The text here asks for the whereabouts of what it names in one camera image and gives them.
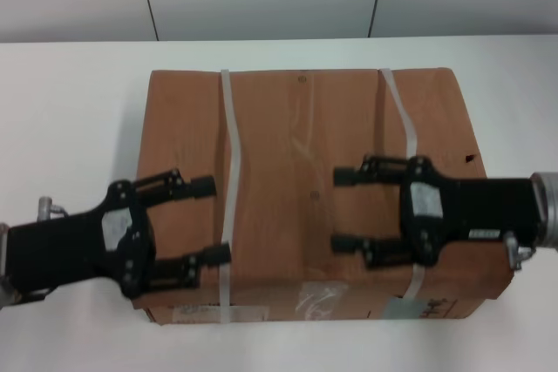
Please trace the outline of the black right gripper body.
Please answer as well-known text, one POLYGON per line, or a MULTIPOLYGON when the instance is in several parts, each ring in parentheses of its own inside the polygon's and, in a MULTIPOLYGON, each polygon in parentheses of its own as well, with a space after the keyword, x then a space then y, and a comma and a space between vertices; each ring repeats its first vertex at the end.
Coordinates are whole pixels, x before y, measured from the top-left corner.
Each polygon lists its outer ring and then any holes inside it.
POLYGON ((458 179, 426 157, 407 161, 399 188, 400 231, 412 263, 432 267, 457 241, 499 242, 512 233, 534 247, 543 216, 531 179, 458 179))

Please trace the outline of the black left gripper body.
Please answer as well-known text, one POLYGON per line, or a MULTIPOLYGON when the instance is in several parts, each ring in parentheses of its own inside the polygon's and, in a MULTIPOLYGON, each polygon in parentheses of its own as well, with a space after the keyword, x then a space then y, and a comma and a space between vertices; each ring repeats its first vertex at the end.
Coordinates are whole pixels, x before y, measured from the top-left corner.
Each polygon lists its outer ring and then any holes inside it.
POLYGON ((127 299, 146 290, 154 241, 133 183, 111 183, 91 211, 8 229, 8 282, 21 299, 95 278, 119 285, 127 299))

